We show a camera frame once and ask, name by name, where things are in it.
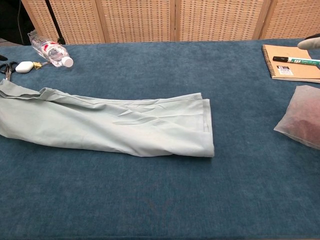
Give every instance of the label on notebook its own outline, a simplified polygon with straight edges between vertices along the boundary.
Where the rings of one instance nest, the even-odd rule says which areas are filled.
[[[290,75],[290,76],[293,75],[292,71],[288,66],[276,66],[276,67],[278,68],[278,71],[281,75]]]

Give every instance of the table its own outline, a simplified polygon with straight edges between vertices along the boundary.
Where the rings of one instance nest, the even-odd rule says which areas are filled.
[[[215,157],[143,158],[0,136],[0,239],[320,238],[320,151],[273,130],[296,86],[319,85],[272,80],[261,51],[298,42],[67,45],[72,68],[12,74],[34,90],[106,99],[201,92]],[[0,54],[44,62],[31,46]]]

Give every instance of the spiral binding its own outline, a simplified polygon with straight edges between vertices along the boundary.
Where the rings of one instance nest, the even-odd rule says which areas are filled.
[[[274,68],[271,65],[271,61],[269,59],[266,46],[264,46],[264,45],[262,45],[262,52],[263,52],[263,55],[264,55],[265,63],[267,65],[268,69],[269,69],[270,75],[271,75],[271,77],[274,77],[276,75],[276,73],[275,73]]]

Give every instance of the scissors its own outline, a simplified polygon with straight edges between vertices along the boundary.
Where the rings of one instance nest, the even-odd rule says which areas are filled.
[[[0,73],[5,74],[5,79],[10,81],[11,73],[16,71],[17,62],[11,61],[9,64],[4,63],[0,65]]]

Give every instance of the plastic water bottle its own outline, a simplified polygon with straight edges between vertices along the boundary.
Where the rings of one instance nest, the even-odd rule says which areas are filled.
[[[74,61],[67,50],[47,37],[38,36],[36,31],[28,33],[32,47],[37,53],[56,67],[70,68]]]

